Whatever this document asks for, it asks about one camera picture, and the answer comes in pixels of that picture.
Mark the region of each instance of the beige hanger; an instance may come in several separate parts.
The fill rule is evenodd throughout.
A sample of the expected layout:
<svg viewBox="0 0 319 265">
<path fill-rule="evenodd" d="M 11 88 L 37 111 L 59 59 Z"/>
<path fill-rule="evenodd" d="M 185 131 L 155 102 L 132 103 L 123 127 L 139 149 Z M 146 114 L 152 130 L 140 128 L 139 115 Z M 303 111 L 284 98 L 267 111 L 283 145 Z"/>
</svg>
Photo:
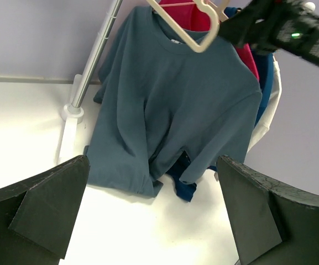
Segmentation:
<svg viewBox="0 0 319 265">
<path fill-rule="evenodd" d="M 226 7 L 228 7 L 231 0 L 222 0 L 221 4 L 216 6 L 211 1 L 208 1 L 208 4 L 217 12 L 220 21 L 226 21 L 228 19 L 227 15 L 224 13 Z"/>
<path fill-rule="evenodd" d="M 217 11 L 210 4 L 204 3 L 204 0 L 193 1 L 196 3 L 197 8 L 201 12 L 206 13 L 211 20 L 210 30 L 200 44 L 195 42 L 194 39 L 190 37 L 189 34 L 186 33 L 186 31 L 184 31 L 183 28 L 179 26 L 171 16 L 168 15 L 168 13 L 156 2 L 156 0 L 147 0 L 152 8 L 168 23 L 168 25 L 194 52 L 204 52 L 217 37 L 217 33 L 219 31 L 219 17 Z"/>
</svg>

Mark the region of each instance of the white garment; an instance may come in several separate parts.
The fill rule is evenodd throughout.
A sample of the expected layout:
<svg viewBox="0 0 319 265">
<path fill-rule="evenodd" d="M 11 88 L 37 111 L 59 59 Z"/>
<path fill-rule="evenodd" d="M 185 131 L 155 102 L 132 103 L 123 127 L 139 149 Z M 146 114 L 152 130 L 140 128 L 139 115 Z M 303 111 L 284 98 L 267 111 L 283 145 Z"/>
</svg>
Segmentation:
<svg viewBox="0 0 319 265">
<path fill-rule="evenodd" d="M 278 62 L 274 61 L 274 80 L 273 80 L 273 86 L 271 90 L 269 103 L 263 115 L 261 116 L 259 122 L 257 123 L 257 125 L 255 126 L 253 130 L 252 138 L 250 139 L 250 143 L 248 147 L 248 152 L 270 130 L 270 125 L 275 116 L 277 106 L 280 102 L 281 93 L 282 93 L 282 84 L 281 84 L 280 67 Z"/>
</svg>

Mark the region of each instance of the clothing rack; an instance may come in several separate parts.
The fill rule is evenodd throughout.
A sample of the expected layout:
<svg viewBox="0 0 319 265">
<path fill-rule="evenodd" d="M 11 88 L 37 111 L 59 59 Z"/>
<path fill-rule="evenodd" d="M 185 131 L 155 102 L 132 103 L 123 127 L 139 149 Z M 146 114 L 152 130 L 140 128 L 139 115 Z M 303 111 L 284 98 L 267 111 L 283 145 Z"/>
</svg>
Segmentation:
<svg viewBox="0 0 319 265">
<path fill-rule="evenodd" d="M 102 24 L 102 28 L 98 33 L 98 37 L 93 45 L 92 51 L 89 55 L 86 67 L 84 68 L 81 83 L 78 86 L 78 89 L 76 91 L 76 94 L 72 100 L 72 107 L 73 108 L 80 108 L 82 101 L 84 99 L 84 96 L 87 92 L 87 88 L 89 86 L 89 83 L 91 82 L 91 79 L 93 77 L 93 74 L 95 72 L 95 69 L 97 67 L 98 61 L 100 59 L 100 56 L 103 53 L 104 47 L 106 45 L 106 42 L 109 38 L 110 31 L 113 27 L 113 24 L 115 22 L 117 13 L 120 9 L 120 6 L 122 4 L 122 0 L 113 0 L 112 4 L 109 8 L 109 11 L 107 13 L 107 16 Z"/>
<path fill-rule="evenodd" d="M 61 117 L 65 121 L 65 127 L 61 139 L 60 151 L 57 163 L 61 164 L 74 157 L 74 144 L 76 140 L 77 125 L 83 121 L 84 110 L 81 107 L 91 82 L 98 61 L 104 51 L 110 31 L 122 4 L 122 0 L 113 0 L 107 16 L 94 42 L 87 64 L 82 75 L 76 75 L 68 102 L 62 109 Z"/>
</svg>

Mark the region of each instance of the t-shirt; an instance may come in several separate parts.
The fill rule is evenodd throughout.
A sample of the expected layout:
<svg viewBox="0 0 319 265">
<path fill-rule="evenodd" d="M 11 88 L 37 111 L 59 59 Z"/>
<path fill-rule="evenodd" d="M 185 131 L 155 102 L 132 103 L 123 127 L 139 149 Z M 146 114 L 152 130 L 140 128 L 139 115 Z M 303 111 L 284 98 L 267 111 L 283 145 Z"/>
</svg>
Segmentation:
<svg viewBox="0 0 319 265">
<path fill-rule="evenodd" d="M 178 4 L 187 2 L 192 2 L 192 0 L 161 0 L 159 4 Z M 208 31 L 210 29 L 211 21 L 209 16 L 206 13 L 200 11 L 195 4 L 186 6 L 164 6 L 163 9 L 183 29 L 192 31 Z M 257 80 L 259 80 L 259 73 L 255 65 L 252 52 L 250 51 L 249 44 L 245 44 L 242 48 L 235 47 L 235 49 L 239 58 L 251 70 Z"/>
<path fill-rule="evenodd" d="M 207 34 L 188 33 L 198 42 Z M 244 161 L 262 95 L 229 42 L 217 37 L 195 53 L 151 7 L 135 7 L 99 78 L 89 184 L 154 197 L 183 151 L 185 184 L 219 155 Z"/>
</svg>

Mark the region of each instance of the gray wall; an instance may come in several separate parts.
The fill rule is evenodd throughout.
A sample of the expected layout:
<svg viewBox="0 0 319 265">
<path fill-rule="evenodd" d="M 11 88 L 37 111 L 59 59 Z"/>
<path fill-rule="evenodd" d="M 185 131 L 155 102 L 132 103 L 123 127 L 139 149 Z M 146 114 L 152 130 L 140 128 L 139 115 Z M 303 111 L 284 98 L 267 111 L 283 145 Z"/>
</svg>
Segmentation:
<svg viewBox="0 0 319 265">
<path fill-rule="evenodd" d="M 84 68 L 110 2 L 0 0 L 0 76 L 72 80 Z M 232 0 L 231 5 L 247 2 Z M 319 11 L 319 0 L 315 3 Z M 111 39 L 137 4 L 145 0 L 123 1 Z M 319 194 L 319 69 L 282 51 L 277 59 L 281 102 L 270 132 L 246 164 Z"/>
</svg>

